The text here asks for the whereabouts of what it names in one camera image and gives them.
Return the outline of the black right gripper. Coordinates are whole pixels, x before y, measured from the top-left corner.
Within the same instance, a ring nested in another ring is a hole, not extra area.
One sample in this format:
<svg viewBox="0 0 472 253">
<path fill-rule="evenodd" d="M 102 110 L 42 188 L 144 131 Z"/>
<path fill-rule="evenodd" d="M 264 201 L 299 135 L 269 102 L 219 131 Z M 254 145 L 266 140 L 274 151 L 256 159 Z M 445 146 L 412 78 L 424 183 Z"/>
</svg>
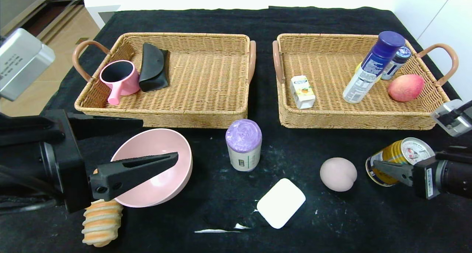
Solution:
<svg viewBox="0 0 472 253">
<path fill-rule="evenodd" d="M 439 194 L 453 194 L 471 199 L 472 169 L 465 159 L 435 155 L 417 164 L 393 163 L 388 161 L 373 161 L 373 181 L 384 187 L 397 183 L 414 188 L 418 197 L 430 200 Z M 386 182 L 381 175 L 394 180 Z"/>
</svg>

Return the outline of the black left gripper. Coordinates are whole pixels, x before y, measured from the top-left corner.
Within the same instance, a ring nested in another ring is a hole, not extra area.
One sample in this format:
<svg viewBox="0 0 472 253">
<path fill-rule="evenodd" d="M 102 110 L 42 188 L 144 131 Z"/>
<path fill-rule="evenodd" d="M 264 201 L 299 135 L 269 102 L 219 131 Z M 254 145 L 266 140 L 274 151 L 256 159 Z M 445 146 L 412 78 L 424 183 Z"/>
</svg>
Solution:
<svg viewBox="0 0 472 253">
<path fill-rule="evenodd" d="M 1 213 L 55 206 L 84 209 L 91 195 L 111 201 L 174 167 L 178 152 L 99 164 L 89 176 L 77 140 L 143 127 L 143 120 L 47 110 L 43 115 L 1 114 Z"/>
</svg>

